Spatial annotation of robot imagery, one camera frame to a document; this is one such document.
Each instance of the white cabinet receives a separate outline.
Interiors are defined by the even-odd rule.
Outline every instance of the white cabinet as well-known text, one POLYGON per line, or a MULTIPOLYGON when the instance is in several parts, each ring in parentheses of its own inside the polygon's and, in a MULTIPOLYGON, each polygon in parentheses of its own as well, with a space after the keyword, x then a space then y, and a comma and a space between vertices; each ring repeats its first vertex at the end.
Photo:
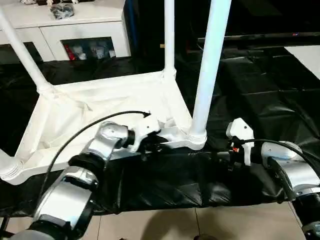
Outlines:
MULTIPOLYGON (((81 2, 73 5, 74 16, 61 20, 56 20, 47 6, 25 5, 19 0, 0 0, 0 4, 20 39, 25 43, 32 42, 32 48, 36 48, 32 51, 38 52, 45 62, 69 60, 70 54, 64 47, 66 42, 78 47, 96 40, 102 45, 111 45, 105 49, 110 51, 112 48, 112 56, 130 56, 124 19, 125 0, 81 2)), ((8 44, 8 40, 0 26, 0 53, 4 44, 8 44)))
MULTIPOLYGON (((34 45, 43 61, 47 62, 55 60, 50 47, 38 27, 16 29, 16 32, 24 43, 32 43, 34 45)), ((8 44, 10 43, 5 33, 0 30, 0 48, 8 44)))
POLYGON ((122 21, 44 26, 40 30, 58 61, 69 60, 63 45, 65 40, 111 38, 116 57, 130 56, 127 33, 122 21))

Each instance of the glass cabinet door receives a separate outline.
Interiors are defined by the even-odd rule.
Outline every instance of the glass cabinet door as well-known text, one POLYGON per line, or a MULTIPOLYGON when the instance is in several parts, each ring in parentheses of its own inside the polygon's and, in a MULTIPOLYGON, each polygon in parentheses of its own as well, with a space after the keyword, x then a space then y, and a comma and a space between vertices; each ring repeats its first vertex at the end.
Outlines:
POLYGON ((70 60, 109 59, 116 57, 111 37, 61 40, 70 60))
MULTIPOLYGON (((43 59, 41 58, 33 42, 25 42, 24 45, 36 63, 43 62, 43 59)), ((11 47, 11 45, 10 44, 0 45, 0 65, 18 64, 18 63, 20 63, 20 60, 16 52, 14 51, 14 49, 11 47)))

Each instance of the black tablecloth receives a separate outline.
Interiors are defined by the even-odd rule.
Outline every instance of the black tablecloth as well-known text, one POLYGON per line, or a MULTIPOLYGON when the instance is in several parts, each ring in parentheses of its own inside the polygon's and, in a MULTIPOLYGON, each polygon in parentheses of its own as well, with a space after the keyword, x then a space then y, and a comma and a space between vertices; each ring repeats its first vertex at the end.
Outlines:
MULTIPOLYGON (((176 81, 193 111, 201 56, 176 56, 176 81)), ((141 59, 47 62, 39 65, 54 85, 154 72, 162 64, 141 59)), ((291 141, 320 165, 320 80, 284 48, 226 49, 221 57, 202 151, 181 148, 109 163, 95 214, 281 202, 283 189, 260 165, 230 170, 216 157, 227 145, 226 129, 243 118, 256 138, 291 141)), ((37 102, 21 65, 0 66, 0 148, 14 155, 37 102)), ((52 182, 59 172, 50 176, 52 182)), ((43 175, 19 186, 0 181, 0 217, 31 216, 43 175)))

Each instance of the black cable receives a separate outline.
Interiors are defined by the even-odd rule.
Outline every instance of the black cable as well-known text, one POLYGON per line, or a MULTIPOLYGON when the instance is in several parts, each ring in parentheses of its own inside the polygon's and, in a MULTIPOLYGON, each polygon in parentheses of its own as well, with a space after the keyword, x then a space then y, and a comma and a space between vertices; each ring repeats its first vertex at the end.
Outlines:
POLYGON ((45 177, 44 177, 44 181, 42 183, 42 186, 41 186, 41 190, 40 190, 40 194, 39 194, 39 197, 38 197, 38 200, 37 200, 37 206, 39 205, 40 203, 40 200, 41 200, 41 197, 44 193, 44 190, 45 190, 45 187, 46 187, 46 183, 48 181, 48 178, 49 178, 49 174, 51 172, 51 169, 53 168, 57 158, 59 157, 59 155, 61 154, 61 152, 68 146, 68 144, 74 140, 77 136, 79 136, 81 133, 83 133, 85 130, 87 130, 88 128, 91 128, 93 125, 96 125, 98 123, 101 123, 102 121, 104 120, 107 120, 107 119, 110 119, 110 118, 113 118, 115 116, 119 116, 119 115, 123 115, 123 114, 143 114, 144 117, 147 117, 150 115, 150 113, 148 112, 144 112, 144 111, 121 111, 121 112, 117 112, 117 113, 114 113, 114 114, 111 114, 109 116, 105 116, 105 117, 102 117, 90 124, 88 124, 87 126, 85 126, 84 128, 82 128, 81 130, 79 130, 76 134, 74 134, 72 137, 69 138, 68 141, 66 141, 66 143, 59 149, 59 151, 56 153, 56 155, 54 156, 54 158, 52 159, 46 173, 45 173, 45 177))

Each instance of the silver robot arm segment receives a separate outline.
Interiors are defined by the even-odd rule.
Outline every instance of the silver robot arm segment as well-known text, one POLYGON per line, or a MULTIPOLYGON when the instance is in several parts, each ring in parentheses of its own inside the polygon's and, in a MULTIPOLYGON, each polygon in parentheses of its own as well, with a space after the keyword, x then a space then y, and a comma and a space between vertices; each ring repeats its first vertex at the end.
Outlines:
POLYGON ((132 130, 110 121, 102 123, 95 137, 70 159, 69 167, 42 196, 30 228, 11 240, 81 238, 90 223, 93 199, 114 150, 128 148, 136 152, 148 134, 159 130, 159 122, 151 115, 132 130))

